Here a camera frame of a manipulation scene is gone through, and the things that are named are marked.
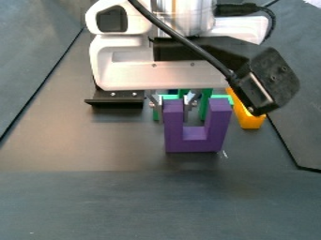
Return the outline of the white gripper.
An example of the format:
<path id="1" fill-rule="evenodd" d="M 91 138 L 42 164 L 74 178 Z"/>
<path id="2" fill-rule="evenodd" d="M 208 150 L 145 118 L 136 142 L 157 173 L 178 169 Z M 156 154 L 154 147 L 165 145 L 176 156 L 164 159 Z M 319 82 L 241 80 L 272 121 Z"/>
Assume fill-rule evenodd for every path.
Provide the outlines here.
<path id="1" fill-rule="evenodd" d="M 269 29 L 265 16 L 217 17 L 217 0 L 138 0 L 160 20 L 186 37 L 232 37 L 261 44 Z M 160 60 L 153 52 L 157 38 L 169 38 L 134 8 L 130 0 L 99 0 L 86 13 L 95 38 L 90 44 L 94 81 L 103 90 L 189 88 L 184 96 L 185 122 L 198 105 L 201 88 L 228 85 L 225 76 L 205 60 Z M 164 98 L 148 92 L 164 122 Z"/>

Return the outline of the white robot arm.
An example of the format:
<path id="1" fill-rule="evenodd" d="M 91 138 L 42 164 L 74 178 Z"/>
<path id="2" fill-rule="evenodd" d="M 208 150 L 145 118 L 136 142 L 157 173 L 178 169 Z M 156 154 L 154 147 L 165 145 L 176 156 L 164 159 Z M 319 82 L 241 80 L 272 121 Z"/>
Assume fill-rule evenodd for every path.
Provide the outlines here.
<path id="1" fill-rule="evenodd" d="M 138 0 L 157 19 L 186 38 L 241 40 L 259 46 L 268 34 L 264 16 L 217 17 L 216 0 Z M 86 24 L 94 39 L 90 44 L 90 66 L 95 94 L 87 103 L 95 107 L 113 104 L 142 104 L 149 98 L 157 113 L 162 112 L 161 92 L 188 91 L 185 109 L 206 89 L 228 86 L 224 75 L 182 52 L 169 54 L 157 42 L 172 37 L 140 13 L 130 0 L 99 0 L 86 13 Z"/>

